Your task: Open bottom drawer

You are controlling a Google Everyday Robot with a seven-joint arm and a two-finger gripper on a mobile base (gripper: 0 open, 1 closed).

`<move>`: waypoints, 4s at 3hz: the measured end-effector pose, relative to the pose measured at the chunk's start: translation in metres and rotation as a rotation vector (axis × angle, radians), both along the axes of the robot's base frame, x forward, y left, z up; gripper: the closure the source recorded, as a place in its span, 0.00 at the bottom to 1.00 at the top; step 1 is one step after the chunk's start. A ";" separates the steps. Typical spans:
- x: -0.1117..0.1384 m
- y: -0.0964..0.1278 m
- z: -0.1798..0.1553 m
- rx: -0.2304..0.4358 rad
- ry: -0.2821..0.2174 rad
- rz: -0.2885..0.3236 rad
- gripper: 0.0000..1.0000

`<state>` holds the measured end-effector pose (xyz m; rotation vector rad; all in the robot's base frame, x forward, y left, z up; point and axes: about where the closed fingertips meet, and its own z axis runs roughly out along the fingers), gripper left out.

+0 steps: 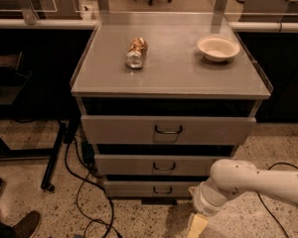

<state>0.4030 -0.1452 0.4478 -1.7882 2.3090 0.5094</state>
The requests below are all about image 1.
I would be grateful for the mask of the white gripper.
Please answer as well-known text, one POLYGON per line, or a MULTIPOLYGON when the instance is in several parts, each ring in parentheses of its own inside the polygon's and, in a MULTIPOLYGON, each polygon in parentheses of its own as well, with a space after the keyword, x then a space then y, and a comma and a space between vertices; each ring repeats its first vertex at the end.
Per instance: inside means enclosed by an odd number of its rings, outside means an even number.
POLYGON ((220 212, 231 200, 232 193, 219 188, 211 178, 202 181, 199 185, 190 186, 189 193, 198 213, 191 214, 189 218, 186 238, 199 238, 208 225, 206 216, 214 216, 220 212))

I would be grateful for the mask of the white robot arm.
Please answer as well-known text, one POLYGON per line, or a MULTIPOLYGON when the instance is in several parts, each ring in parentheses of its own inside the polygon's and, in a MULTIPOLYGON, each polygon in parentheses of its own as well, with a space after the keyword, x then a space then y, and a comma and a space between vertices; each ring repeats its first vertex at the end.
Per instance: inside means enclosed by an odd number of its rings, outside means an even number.
POLYGON ((196 213, 189 218, 186 238, 199 238, 208 225, 208 216, 220 212, 223 206, 246 191, 298 207, 298 168, 295 171, 275 171, 273 166, 260 170, 253 163, 242 160, 221 159, 211 166, 210 177, 197 186, 191 186, 196 213))

